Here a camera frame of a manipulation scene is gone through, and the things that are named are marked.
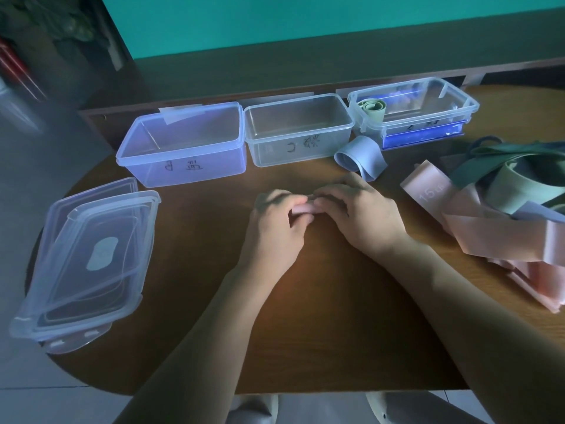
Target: clear plastic box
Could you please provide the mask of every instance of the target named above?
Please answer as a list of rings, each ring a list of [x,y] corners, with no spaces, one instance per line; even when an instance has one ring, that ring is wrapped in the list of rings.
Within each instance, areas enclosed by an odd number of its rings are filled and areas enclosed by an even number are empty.
[[[385,101],[383,122],[375,122],[358,102]],[[383,150],[460,135],[479,103],[441,78],[429,77],[369,87],[348,95],[356,135],[373,138]]]
[[[137,308],[152,252],[159,194],[145,191],[97,199],[109,190],[119,193],[132,187],[132,180],[53,204],[45,227],[53,234],[42,237],[41,262],[10,324],[13,337],[45,341],[46,352],[66,353],[103,335],[113,321]],[[80,203],[75,208],[73,198]]]
[[[244,119],[245,141],[258,167],[333,156],[349,141],[354,124],[337,94],[249,106]]]
[[[246,168],[243,111],[237,102],[138,117],[117,151],[148,188],[241,174]]]

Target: round table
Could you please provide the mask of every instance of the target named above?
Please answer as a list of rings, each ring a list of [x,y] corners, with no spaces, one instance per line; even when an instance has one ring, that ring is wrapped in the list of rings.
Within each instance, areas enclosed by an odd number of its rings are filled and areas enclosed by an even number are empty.
[[[414,238],[430,244],[471,283],[565,347],[565,313],[551,314],[483,258],[455,239],[399,183],[415,163],[462,153],[471,140],[565,137],[565,92],[478,86],[481,104],[464,138],[387,151],[389,167],[374,187],[395,199]],[[332,158],[256,167],[228,178],[158,188],[162,203],[143,300],[130,316],[91,344],[52,360],[101,390],[132,395],[204,311],[237,262],[255,196],[279,188],[310,193],[342,175]],[[130,176],[113,156],[69,194]],[[30,261],[33,268],[34,256]],[[31,271],[28,271],[28,282]],[[351,247],[333,221],[319,215],[296,263],[274,288],[251,334],[238,393],[440,390],[466,388],[446,350],[407,293]]]

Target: teal wall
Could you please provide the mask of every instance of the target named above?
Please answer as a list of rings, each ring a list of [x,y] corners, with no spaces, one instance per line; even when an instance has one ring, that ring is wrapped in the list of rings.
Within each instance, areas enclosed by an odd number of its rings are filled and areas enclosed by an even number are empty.
[[[104,3],[134,58],[565,6],[565,0],[104,0]]]

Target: forearm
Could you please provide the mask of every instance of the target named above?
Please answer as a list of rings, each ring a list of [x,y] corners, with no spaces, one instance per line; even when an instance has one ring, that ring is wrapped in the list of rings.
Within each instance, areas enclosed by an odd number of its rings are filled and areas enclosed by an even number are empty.
[[[251,329],[272,285],[257,281],[241,269],[225,277],[193,329],[143,385],[117,424],[225,421]]]
[[[497,423],[561,419],[561,347],[470,284],[426,245],[408,241],[383,262]]]

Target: hand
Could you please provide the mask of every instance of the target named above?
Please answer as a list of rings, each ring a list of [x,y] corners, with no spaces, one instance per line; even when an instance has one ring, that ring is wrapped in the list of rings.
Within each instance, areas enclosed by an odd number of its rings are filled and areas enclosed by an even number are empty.
[[[327,213],[349,243],[381,263],[411,238],[396,203],[350,172],[316,191],[314,205]]]
[[[262,282],[274,285],[279,281],[296,261],[306,227],[314,221],[312,214],[303,214],[290,225],[292,207],[307,200],[307,196],[288,191],[260,194],[249,217],[238,266],[250,270]]]

